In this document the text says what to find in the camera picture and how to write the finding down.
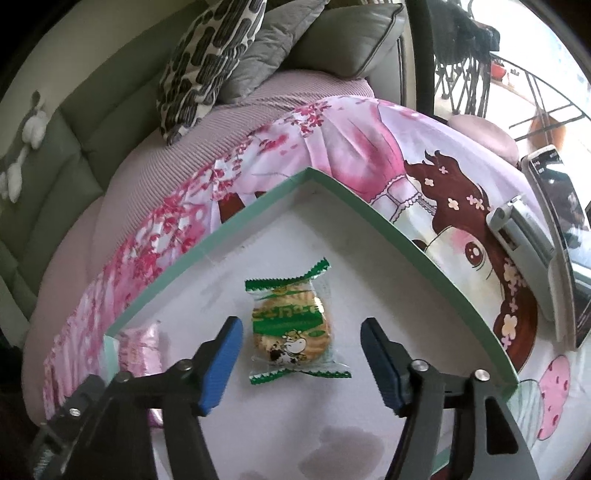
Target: wrapped biscuit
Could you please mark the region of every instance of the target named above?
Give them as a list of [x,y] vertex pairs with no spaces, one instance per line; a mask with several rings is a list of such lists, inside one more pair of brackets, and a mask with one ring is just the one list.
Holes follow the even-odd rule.
[[253,385],[291,372],[315,377],[347,378],[349,368],[337,359],[332,320],[327,308],[329,269],[323,258],[297,278],[247,280],[255,305]]

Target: smartphone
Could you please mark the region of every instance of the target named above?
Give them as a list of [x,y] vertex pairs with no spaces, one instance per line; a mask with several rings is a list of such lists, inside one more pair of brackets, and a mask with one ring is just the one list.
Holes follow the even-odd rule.
[[555,264],[550,268],[556,318],[571,349],[581,346],[591,330],[591,228],[566,166],[553,145],[521,161],[554,242]]

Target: patterned pillow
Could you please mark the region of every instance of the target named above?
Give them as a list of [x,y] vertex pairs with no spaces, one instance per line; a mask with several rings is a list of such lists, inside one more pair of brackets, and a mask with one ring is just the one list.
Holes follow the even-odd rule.
[[213,108],[261,27],[267,0],[221,0],[181,38],[158,85],[160,132],[172,145]]

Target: phone holder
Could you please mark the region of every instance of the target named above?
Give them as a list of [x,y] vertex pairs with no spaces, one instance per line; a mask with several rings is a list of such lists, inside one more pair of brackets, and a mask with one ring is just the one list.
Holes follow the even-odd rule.
[[555,257],[554,246],[523,195],[489,213],[486,223],[529,285],[544,317],[555,322],[548,273]]

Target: tray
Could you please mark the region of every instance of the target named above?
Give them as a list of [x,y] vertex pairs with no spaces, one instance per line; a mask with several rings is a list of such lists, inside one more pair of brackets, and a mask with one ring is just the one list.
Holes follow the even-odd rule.
[[[351,379],[289,375],[249,383],[252,299],[246,278],[291,277],[320,258],[327,273],[335,346]],[[149,286],[105,336],[106,376],[118,370],[117,333],[161,322],[163,366],[191,357],[229,315],[245,344],[222,403],[202,420],[220,478],[361,479],[385,475],[403,419],[384,407],[359,344],[359,325],[378,318],[414,358],[440,371],[485,368],[505,392],[517,375],[495,335],[445,275],[363,200],[312,169],[237,213]],[[447,415],[435,468],[447,462]],[[160,478],[170,476],[164,435],[154,432]]]

